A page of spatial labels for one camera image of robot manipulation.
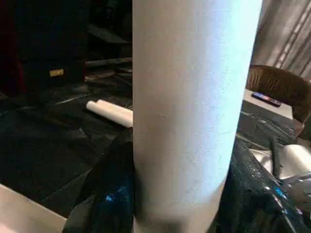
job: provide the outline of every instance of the cardboard tube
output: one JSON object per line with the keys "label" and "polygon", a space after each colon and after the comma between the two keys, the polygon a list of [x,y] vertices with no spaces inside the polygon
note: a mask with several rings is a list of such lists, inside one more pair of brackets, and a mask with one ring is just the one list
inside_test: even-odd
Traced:
{"label": "cardboard tube", "polygon": [[124,108],[109,102],[98,104],[93,101],[87,102],[86,108],[127,128],[133,127],[133,112],[131,110],[125,111]]}
{"label": "cardboard tube", "polygon": [[205,233],[213,221],[260,8],[133,1],[135,233]]}

